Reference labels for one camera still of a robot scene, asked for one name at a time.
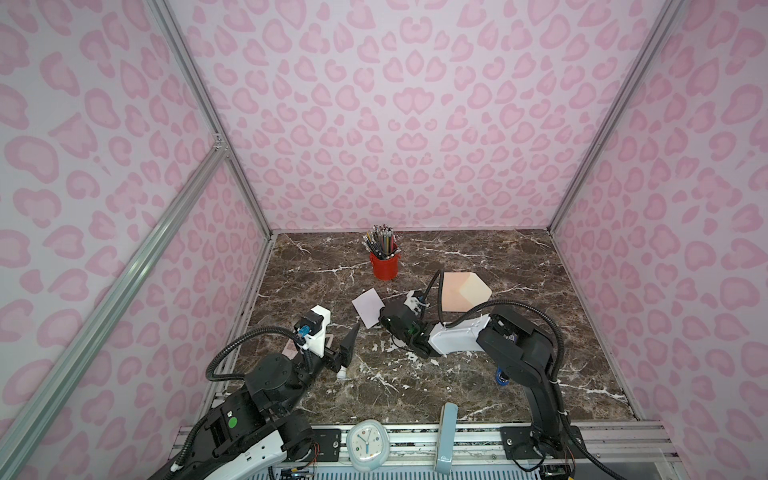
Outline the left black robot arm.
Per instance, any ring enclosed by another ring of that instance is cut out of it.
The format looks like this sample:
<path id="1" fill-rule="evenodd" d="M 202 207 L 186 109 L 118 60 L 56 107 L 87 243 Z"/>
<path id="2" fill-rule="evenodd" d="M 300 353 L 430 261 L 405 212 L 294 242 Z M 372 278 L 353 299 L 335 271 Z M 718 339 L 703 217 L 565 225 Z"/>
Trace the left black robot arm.
<path id="1" fill-rule="evenodd" d="M 351 364 L 359 329 L 355 326 L 336 350 L 321 341 L 322 356 L 309 350 L 308 336 L 279 326 L 255 328 L 236 338 L 214 356 L 206 378 L 243 385 L 199 419 L 180 451 L 150 477 L 241 479 L 284 461 L 311 464 L 318 455 L 316 435 L 296 405 L 323 369 L 338 372 Z M 237 347 L 264 335 L 287 338 L 299 353 L 292 359 L 272 353 L 245 374 L 216 373 Z"/>

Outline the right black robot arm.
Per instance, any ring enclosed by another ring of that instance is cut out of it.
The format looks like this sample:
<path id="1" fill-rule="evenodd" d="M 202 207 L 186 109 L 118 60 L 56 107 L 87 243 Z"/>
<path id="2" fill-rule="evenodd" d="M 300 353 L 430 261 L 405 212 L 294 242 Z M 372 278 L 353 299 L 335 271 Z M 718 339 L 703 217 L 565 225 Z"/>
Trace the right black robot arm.
<path id="1" fill-rule="evenodd" d="M 556 379 L 563 363 L 562 334 L 548 335 L 520 314 L 520 308 L 556 327 L 540 310 L 507 300 L 481 303 L 451 325 L 429 323 L 427 304 L 411 297 L 385 304 L 379 311 L 379 324 L 422 358 L 483 352 L 497 366 L 498 383 L 522 387 L 532 422 L 528 427 L 501 429 L 507 459 L 530 460 L 538 468 L 548 458 L 584 458 L 584 441 L 570 423 Z"/>

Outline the white letter paper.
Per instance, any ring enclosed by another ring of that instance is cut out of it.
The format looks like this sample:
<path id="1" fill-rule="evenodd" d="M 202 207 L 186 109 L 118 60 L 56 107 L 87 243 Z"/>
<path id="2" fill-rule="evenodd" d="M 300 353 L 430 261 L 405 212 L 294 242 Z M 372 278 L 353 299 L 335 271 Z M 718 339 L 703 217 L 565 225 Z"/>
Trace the white letter paper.
<path id="1" fill-rule="evenodd" d="M 384 303 L 375 289 L 371 288 L 352 300 L 353 307 L 366 329 L 379 322 Z"/>

